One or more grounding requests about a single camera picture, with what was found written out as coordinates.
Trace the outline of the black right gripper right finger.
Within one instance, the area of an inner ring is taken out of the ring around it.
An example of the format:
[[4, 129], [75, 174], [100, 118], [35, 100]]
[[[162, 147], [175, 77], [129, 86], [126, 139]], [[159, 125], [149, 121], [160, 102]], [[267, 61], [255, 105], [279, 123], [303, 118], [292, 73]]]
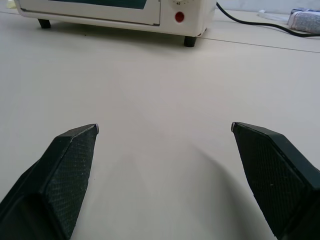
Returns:
[[231, 132], [277, 240], [320, 240], [320, 170], [281, 133], [243, 122], [233, 122]]

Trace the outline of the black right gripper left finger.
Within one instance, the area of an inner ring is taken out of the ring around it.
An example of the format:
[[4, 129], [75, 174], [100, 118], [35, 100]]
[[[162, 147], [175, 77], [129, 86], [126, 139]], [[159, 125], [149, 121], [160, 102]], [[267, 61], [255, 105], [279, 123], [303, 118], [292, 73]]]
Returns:
[[0, 240], [70, 240], [89, 184], [98, 124], [56, 136], [0, 202]]

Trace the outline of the white toaster oven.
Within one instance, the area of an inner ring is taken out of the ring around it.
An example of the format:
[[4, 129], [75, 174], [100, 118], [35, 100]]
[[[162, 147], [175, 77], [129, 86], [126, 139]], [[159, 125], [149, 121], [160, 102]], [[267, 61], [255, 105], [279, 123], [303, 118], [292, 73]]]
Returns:
[[41, 28], [61, 21], [184, 37], [184, 46], [211, 24], [217, 0], [14, 0], [19, 14]]

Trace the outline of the clear plastic wrapper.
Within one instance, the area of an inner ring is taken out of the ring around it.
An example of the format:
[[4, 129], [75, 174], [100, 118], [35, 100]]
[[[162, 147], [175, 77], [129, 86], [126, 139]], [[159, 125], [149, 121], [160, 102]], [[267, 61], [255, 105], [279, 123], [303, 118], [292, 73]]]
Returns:
[[259, 10], [257, 16], [266, 20], [281, 22], [284, 25], [288, 25], [289, 15], [281, 15], [275, 13], [267, 13], [265, 10]]

